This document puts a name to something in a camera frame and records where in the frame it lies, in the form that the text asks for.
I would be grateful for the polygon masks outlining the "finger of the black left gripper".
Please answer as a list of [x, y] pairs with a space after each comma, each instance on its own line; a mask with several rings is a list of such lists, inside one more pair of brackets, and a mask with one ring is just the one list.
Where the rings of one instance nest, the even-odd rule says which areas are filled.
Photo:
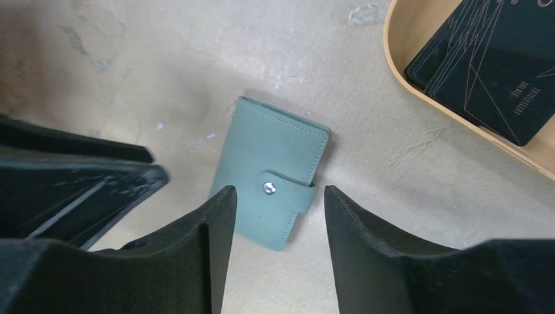
[[1, 155], [1, 238], [90, 248], [170, 178], [159, 165]]
[[36, 126], [1, 115], [1, 144], [54, 154], [112, 158], [151, 164], [150, 151], [132, 145]]

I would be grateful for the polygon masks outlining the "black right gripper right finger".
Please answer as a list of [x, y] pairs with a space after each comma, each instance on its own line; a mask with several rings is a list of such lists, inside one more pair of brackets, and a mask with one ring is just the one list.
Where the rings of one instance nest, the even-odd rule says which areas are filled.
[[341, 313], [553, 313], [554, 241], [453, 249], [367, 211], [335, 186], [325, 219]]

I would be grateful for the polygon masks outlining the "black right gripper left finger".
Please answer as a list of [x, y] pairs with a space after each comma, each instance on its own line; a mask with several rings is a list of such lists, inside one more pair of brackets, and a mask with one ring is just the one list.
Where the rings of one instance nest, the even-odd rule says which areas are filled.
[[1, 242], [2, 313], [220, 313], [236, 219], [226, 186], [121, 249]]

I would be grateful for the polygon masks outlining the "teal card holder wallet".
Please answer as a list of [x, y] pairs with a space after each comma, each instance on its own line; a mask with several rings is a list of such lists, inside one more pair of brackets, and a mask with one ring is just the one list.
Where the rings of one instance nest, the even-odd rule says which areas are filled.
[[209, 194], [237, 193], [236, 233], [282, 251], [317, 194], [330, 129], [250, 97], [237, 99]]

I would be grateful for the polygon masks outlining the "black credit card stack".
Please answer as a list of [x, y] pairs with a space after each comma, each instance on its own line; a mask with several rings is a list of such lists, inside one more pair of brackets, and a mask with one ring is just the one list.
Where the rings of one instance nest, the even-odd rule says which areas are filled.
[[522, 147], [554, 115], [554, 2], [463, 1], [404, 73], [427, 97]]

